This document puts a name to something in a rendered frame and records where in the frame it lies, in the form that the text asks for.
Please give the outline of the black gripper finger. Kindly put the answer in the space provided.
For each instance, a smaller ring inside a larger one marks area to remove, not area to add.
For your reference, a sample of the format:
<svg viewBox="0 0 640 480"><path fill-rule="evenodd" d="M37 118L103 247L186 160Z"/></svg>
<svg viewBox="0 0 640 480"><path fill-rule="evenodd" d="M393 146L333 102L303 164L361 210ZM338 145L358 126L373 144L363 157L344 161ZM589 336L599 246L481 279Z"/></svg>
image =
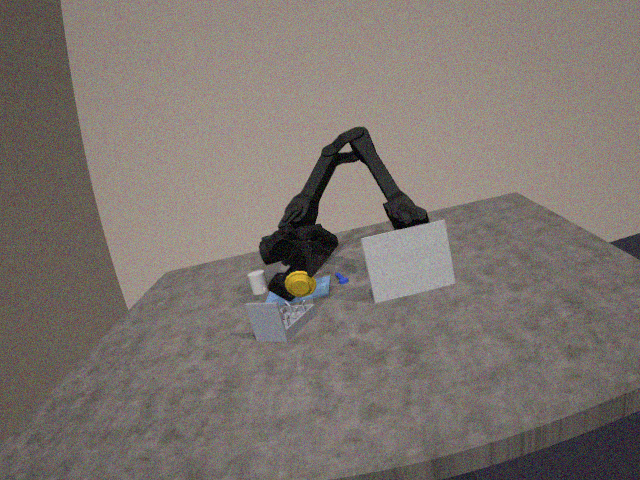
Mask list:
<svg viewBox="0 0 640 480"><path fill-rule="evenodd" d="M307 275L313 277L320 267L331 256L331 252L314 241L308 239L301 247L306 256Z"/></svg>
<svg viewBox="0 0 640 480"><path fill-rule="evenodd" d="M284 284L285 279L286 279L285 277L283 277L282 275L279 275L279 276L276 278L275 284L276 284L278 287L280 287L282 290L284 290L284 291L287 293L287 295L288 295L288 297L289 297L289 298L294 299L294 298L295 298L295 296L294 296L294 295L292 295L292 294L290 294L290 293L286 290L286 288L285 288L285 284Z"/></svg>

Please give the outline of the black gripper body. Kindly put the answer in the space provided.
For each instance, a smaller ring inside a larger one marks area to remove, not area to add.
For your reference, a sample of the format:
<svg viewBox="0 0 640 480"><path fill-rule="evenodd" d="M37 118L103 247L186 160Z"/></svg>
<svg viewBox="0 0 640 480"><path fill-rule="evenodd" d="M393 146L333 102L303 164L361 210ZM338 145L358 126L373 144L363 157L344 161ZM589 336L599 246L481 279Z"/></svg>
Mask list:
<svg viewBox="0 0 640 480"><path fill-rule="evenodd" d="M308 239L310 239L315 243L319 244L320 246L324 247L325 249L329 250L331 253L338 246L338 238L334 234L322 228L321 226L313 226L306 236L298 236L297 239L299 239L299 241L302 242L302 245ZM295 248L289 254L289 257L287 258L285 263L290 266L288 270L285 273L276 273L275 277L269 282L268 288L271 292L286 299L287 301L292 301L292 299L288 297L287 293L275 284L275 281L279 275L282 275L283 277L286 278L290 274L290 272L291 273L295 271L307 272L306 256L304 255L302 250L298 247L297 249Z"/></svg>

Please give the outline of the yellow plate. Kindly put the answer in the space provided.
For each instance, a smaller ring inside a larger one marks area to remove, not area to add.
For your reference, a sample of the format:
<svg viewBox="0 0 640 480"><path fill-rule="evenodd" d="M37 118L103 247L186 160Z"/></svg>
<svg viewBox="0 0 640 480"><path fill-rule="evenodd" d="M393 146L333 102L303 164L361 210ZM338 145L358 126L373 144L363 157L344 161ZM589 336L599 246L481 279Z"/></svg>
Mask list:
<svg viewBox="0 0 640 480"><path fill-rule="evenodd" d="M313 293L316 289L316 280L307 275L305 271L295 271L290 273L285 279L286 290L297 297L305 297Z"/></svg>

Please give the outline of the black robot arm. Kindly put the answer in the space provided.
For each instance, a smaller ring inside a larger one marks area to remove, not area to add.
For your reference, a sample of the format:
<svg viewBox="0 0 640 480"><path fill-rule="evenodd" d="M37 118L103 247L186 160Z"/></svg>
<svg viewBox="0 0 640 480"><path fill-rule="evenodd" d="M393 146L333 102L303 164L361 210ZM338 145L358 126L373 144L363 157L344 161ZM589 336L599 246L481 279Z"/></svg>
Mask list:
<svg viewBox="0 0 640 480"><path fill-rule="evenodd" d="M338 153L348 142L352 151ZM282 265L287 266L285 261L289 254L303 246L297 237L306 236L313 226L321 226L315 224L319 201L337 165L358 160L367 165L386 197L388 202L383 207L395 230L430 223L426 209L415 205L396 185L376 153L368 129L364 126L354 127L322 148L321 156L304 188L285 208L277 226L279 229L272 235L262 237L259 250L266 265L281 261Z"/></svg>

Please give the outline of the light blue flat mat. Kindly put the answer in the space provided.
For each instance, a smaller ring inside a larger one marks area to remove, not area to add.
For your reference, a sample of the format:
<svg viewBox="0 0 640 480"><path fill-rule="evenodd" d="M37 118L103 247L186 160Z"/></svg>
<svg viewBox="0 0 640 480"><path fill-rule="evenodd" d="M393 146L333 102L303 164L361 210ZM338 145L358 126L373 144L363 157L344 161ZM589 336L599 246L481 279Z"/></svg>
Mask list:
<svg viewBox="0 0 640 480"><path fill-rule="evenodd" d="M327 296L330 293L330 276L326 276L326 277L322 277L322 278L317 278L316 280L316 289L313 293L311 293L310 295L307 295L305 297L297 297L295 296L294 299L292 299L292 301L287 301L286 299L278 296L277 294L273 293L273 292L269 292L269 295L267 297L267 300L265 303L275 303L278 302L279 306L282 305L286 305L286 301L290 304L290 303L294 303L294 302L299 302L299 301L303 301L303 300L308 300L308 299L313 299L313 298L317 298L317 297L322 297L322 296Z"/></svg>

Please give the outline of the grey dish rack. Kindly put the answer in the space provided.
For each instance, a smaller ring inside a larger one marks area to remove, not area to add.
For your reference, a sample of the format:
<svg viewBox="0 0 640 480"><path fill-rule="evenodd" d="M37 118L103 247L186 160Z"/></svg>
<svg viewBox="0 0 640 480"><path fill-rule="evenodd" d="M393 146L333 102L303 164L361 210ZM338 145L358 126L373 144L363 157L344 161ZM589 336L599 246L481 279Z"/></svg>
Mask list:
<svg viewBox="0 0 640 480"><path fill-rule="evenodd" d="M288 306L279 308L275 303L246 303L257 341L281 342L290 340L296 333L317 315L315 305Z"/></svg>

